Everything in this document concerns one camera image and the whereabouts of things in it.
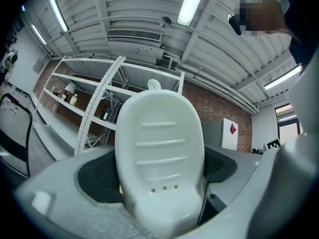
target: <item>round ceiling fixture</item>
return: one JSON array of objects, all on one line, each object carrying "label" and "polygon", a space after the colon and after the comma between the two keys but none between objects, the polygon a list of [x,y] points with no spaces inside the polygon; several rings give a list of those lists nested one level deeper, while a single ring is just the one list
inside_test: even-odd
[{"label": "round ceiling fixture", "polygon": [[162,28],[169,28],[171,26],[171,19],[169,17],[162,17],[159,20],[159,24]]}]

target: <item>dark shirt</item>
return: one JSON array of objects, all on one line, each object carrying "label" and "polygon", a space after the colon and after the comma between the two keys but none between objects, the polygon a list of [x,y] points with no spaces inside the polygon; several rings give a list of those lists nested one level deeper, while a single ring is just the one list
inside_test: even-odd
[{"label": "dark shirt", "polygon": [[303,71],[311,61],[317,48],[318,40],[313,33],[309,22],[302,11],[293,0],[289,0],[290,6],[285,13],[285,23],[287,28],[299,39],[300,43],[294,38],[290,42],[290,53],[297,64],[302,65]]}]

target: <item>ceiling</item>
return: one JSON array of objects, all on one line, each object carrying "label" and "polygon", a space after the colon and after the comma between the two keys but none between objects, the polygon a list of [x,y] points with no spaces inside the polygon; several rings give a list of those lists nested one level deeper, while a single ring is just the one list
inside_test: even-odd
[{"label": "ceiling", "polygon": [[[64,34],[48,8],[48,0],[28,0],[22,19],[27,26],[36,25],[47,42],[42,48],[51,57],[92,53],[117,56],[127,48],[132,50],[123,54],[127,58],[167,68],[169,57],[159,58],[160,53],[153,62],[144,61],[151,49],[148,47],[153,46],[173,58],[172,68],[185,71],[186,80],[256,113],[259,107],[283,99],[299,75],[264,89],[266,83],[296,65],[288,50],[291,38],[285,34],[238,36],[228,24],[228,15],[234,13],[238,1],[201,0],[190,27],[176,23],[183,0],[57,0],[69,27]],[[160,26],[163,16],[171,19],[170,28]],[[115,48],[115,42],[106,38],[106,30],[116,28],[158,32],[161,42],[127,39],[121,42],[125,46]],[[147,47],[143,54],[135,52],[139,45]]]}]

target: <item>vent grille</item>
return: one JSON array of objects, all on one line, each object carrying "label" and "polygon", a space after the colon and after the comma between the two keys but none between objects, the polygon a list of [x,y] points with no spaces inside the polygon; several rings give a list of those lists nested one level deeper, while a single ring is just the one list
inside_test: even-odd
[{"label": "vent grille", "polygon": [[134,29],[110,29],[106,32],[106,37],[139,38],[156,42],[160,42],[161,36],[160,33]]}]

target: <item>floor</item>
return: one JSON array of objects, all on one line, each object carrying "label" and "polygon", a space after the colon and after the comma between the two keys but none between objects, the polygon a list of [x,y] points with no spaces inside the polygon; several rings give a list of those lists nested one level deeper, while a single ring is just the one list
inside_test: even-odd
[{"label": "floor", "polygon": [[[34,106],[28,96],[24,96],[14,87],[2,86],[0,92],[12,94],[24,107],[28,108],[34,114]],[[34,121],[40,121],[38,114],[33,118]],[[4,99],[0,109],[0,128],[14,141],[25,146],[26,131],[29,123],[29,116],[25,111],[16,107],[9,99]],[[12,155],[1,152],[1,157],[17,170],[26,173],[26,165],[21,160]],[[29,167],[30,174],[42,171],[45,167],[52,164],[55,160],[49,154],[36,131],[32,128],[29,138]]]}]

